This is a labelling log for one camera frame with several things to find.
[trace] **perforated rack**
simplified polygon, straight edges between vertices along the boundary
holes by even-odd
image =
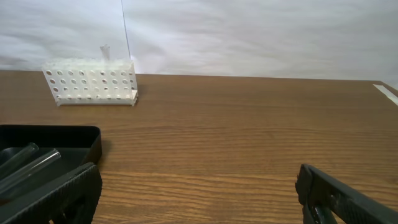
[[[42,70],[57,105],[134,105],[138,97],[131,60],[56,59]]]

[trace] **black tray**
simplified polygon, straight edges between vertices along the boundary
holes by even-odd
[[[50,219],[56,219],[57,210],[59,212],[60,209],[66,209],[71,203],[75,203],[74,200],[81,197],[85,191],[95,192],[94,198],[98,196],[94,202],[95,210],[102,185],[95,166],[102,155],[100,129],[94,126],[0,125],[2,159],[13,156],[30,142],[36,143],[40,149],[56,148],[61,154],[62,163],[40,173],[40,179],[48,179],[48,182],[42,181],[38,187],[0,206],[0,223],[19,223],[31,218],[48,223]],[[95,185],[90,186],[90,182],[87,182],[86,187],[79,186],[90,179],[82,178],[82,175],[87,177],[87,173],[90,173],[91,179],[95,179],[91,182]],[[70,187],[75,189],[74,192],[65,191]]]

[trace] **white fabric sheet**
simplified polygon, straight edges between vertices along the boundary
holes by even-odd
[[[40,70],[48,59],[129,58],[123,11],[115,0],[0,1],[0,69]]]
[[[382,80],[398,87],[398,1],[123,4],[137,72]]]

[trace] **brown wood surface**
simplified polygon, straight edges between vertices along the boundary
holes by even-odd
[[[56,107],[41,72],[0,76],[2,124],[101,128],[93,223],[302,223],[303,163],[398,210],[381,82],[138,75],[135,107]]]

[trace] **clear glass tube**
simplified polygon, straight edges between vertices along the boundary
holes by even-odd
[[[29,143],[21,151],[12,156],[8,161],[0,166],[0,180],[13,173],[15,170],[27,161],[31,156],[39,150],[34,143]]]
[[[60,158],[61,154],[56,149],[52,149],[50,152],[40,156],[36,160],[15,171],[3,180],[0,180],[0,195],[12,189],[17,184],[26,180],[30,176],[34,175]]]

